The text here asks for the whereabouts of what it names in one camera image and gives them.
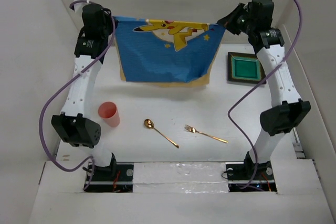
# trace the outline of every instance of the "blue towel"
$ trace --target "blue towel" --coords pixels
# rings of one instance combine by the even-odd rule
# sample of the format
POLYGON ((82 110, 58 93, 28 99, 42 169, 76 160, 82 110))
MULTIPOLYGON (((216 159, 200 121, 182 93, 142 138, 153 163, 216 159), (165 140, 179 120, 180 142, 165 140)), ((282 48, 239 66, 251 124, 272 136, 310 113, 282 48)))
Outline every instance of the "blue towel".
POLYGON ((206 23, 116 17, 122 71, 131 82, 188 83, 207 74, 225 28, 206 23))

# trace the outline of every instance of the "yellow cartoon character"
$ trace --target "yellow cartoon character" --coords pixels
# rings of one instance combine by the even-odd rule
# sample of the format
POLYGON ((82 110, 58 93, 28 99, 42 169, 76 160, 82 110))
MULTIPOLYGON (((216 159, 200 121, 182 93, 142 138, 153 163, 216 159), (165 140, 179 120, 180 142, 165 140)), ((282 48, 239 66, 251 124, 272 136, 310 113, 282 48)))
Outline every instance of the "yellow cartoon character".
MULTIPOLYGON (((162 29, 168 29, 168 35, 173 36, 175 50, 179 51, 187 45, 186 37, 191 37, 193 33, 199 33, 199 30, 208 31, 208 24, 206 23, 191 23, 191 22, 179 22, 170 20, 146 20, 148 25, 139 26, 133 31, 146 32, 156 31, 162 29)), ((165 36, 165 33, 155 34, 159 38, 169 41, 165 36)))

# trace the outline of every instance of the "red wire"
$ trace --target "red wire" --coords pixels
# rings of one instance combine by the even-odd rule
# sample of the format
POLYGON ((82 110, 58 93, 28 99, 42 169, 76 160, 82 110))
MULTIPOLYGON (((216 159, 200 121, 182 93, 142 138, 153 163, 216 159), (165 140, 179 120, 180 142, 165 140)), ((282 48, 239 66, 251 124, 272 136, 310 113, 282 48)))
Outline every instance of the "red wire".
POLYGON ((268 190, 271 191, 271 187, 269 185, 269 182, 268 182, 268 179, 267 177, 265 176, 265 174, 261 173, 261 175, 265 178, 266 182, 267 182, 267 186, 268 186, 268 190))
POLYGON ((119 175, 120 175, 120 171, 118 171, 118 173, 117 173, 117 177, 116 177, 115 180, 113 181, 113 190, 112 190, 112 192, 114 192, 114 190, 115 190, 116 187, 117 187, 116 182, 118 182, 119 175))

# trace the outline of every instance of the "pink cup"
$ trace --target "pink cup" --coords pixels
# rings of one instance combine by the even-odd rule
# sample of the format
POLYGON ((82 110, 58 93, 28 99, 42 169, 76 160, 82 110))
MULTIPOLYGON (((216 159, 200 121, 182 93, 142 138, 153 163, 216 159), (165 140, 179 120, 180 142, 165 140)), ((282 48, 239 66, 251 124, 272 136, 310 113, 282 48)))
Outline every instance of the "pink cup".
POLYGON ((98 115, 111 127, 117 127, 120 123, 118 108, 113 102, 105 102, 100 105, 98 115))

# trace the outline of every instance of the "golden fork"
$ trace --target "golden fork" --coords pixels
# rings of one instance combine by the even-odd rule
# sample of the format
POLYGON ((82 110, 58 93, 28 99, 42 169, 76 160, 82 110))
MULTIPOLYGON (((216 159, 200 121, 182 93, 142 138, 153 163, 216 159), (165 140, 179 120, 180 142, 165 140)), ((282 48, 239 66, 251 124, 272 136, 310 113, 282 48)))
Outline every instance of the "golden fork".
POLYGON ((200 131, 198 131, 197 129, 195 129, 195 128, 189 126, 189 125, 185 125, 184 128, 185 128, 187 131, 189 131, 189 132, 202 134, 202 135, 211 137, 211 138, 213 138, 213 139, 215 139, 215 140, 218 140, 218 141, 220 141, 220 142, 222 142, 222 143, 226 143, 226 144, 228 143, 228 141, 226 141, 226 140, 224 140, 224 139, 221 139, 221 138, 218 138, 218 137, 215 137, 215 136, 211 136, 211 135, 205 134, 205 133, 200 132, 200 131))

